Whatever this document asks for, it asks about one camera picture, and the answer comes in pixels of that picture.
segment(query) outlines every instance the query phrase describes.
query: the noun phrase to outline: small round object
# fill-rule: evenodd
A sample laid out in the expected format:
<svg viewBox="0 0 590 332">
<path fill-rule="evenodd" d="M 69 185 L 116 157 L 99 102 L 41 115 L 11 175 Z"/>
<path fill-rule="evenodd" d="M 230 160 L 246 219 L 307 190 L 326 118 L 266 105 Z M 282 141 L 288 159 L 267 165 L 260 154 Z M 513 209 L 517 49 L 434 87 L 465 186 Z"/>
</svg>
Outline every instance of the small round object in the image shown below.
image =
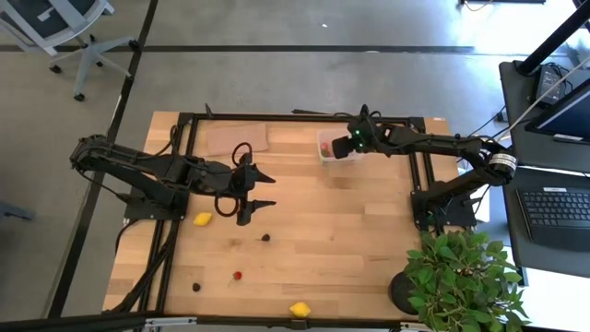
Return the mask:
<svg viewBox="0 0 590 332">
<path fill-rule="evenodd" d="M 78 94 L 74 95 L 74 99 L 77 101 L 84 101 L 85 98 L 86 98 L 86 96 L 84 96 L 84 94 L 82 94 L 82 93 L 78 93 Z"/>
<path fill-rule="evenodd" d="M 407 277 L 406 273 L 399 272 L 391 280 L 387 293 L 389 299 L 394 303 L 397 309 L 406 314 L 418 314 L 418 310 L 414 309 L 412 304 L 407 300 L 411 296 L 410 292 L 414 289 L 416 289 L 416 286 L 412 280 Z"/>
<path fill-rule="evenodd" d="M 139 51 L 139 43 L 135 40 L 129 41 L 129 47 L 131 47 L 134 52 Z"/>
<path fill-rule="evenodd" d="M 49 70 L 53 71 L 55 74 L 62 73 L 62 68 L 59 65 L 52 65 L 49 67 Z"/>
</svg>

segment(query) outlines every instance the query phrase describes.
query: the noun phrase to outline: computer monitor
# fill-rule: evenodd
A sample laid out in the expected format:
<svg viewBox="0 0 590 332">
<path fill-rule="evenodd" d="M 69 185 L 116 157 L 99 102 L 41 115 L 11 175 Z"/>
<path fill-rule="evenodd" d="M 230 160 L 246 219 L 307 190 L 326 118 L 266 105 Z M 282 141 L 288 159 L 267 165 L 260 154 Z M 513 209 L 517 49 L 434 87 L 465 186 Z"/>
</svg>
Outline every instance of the computer monitor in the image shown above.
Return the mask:
<svg viewBox="0 0 590 332">
<path fill-rule="evenodd" d="M 590 142 L 590 78 L 548 107 L 525 130 L 573 142 Z"/>
</svg>

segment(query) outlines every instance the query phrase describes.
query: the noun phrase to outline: potted plant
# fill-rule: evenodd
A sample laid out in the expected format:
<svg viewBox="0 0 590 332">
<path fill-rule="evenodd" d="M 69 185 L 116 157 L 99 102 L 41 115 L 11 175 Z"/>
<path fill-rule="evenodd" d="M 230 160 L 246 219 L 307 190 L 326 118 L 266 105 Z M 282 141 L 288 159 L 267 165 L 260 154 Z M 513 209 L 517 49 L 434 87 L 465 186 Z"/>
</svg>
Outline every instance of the potted plant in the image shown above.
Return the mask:
<svg viewBox="0 0 590 332">
<path fill-rule="evenodd" d="M 498 332 L 505 324 L 513 332 L 530 323 L 515 313 L 528 318 L 516 284 L 521 276 L 506 262 L 502 242 L 472 231 L 420 238 L 421 251 L 407 252 L 404 272 L 390 285 L 400 310 L 415 309 L 410 314 L 435 331 Z"/>
</svg>

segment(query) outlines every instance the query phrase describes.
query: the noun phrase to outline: black plant pot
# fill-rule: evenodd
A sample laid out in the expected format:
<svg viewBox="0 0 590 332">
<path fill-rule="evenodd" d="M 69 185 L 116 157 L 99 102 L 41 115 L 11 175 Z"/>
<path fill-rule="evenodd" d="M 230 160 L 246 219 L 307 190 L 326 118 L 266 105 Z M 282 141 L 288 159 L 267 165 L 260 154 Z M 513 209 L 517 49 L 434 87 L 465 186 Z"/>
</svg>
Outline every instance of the black plant pot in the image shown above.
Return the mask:
<svg viewBox="0 0 590 332">
<path fill-rule="evenodd" d="M 412 280 L 410 280 L 406 273 L 399 272 L 389 283 L 389 299 L 395 304 L 397 309 L 406 314 L 418 314 L 412 304 L 407 300 L 412 295 L 410 291 L 416 288 Z"/>
</svg>

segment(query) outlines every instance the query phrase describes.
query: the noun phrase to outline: keyboard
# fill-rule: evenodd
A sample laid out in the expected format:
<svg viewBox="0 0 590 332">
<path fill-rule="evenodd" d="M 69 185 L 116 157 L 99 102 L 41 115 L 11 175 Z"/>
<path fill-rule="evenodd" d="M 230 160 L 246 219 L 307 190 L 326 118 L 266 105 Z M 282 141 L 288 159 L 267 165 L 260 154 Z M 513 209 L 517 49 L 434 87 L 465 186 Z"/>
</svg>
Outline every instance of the keyboard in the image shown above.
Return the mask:
<svg viewBox="0 0 590 332">
<path fill-rule="evenodd" d="M 590 252 L 590 190 L 536 188 L 517 194 L 534 243 Z"/>
</svg>

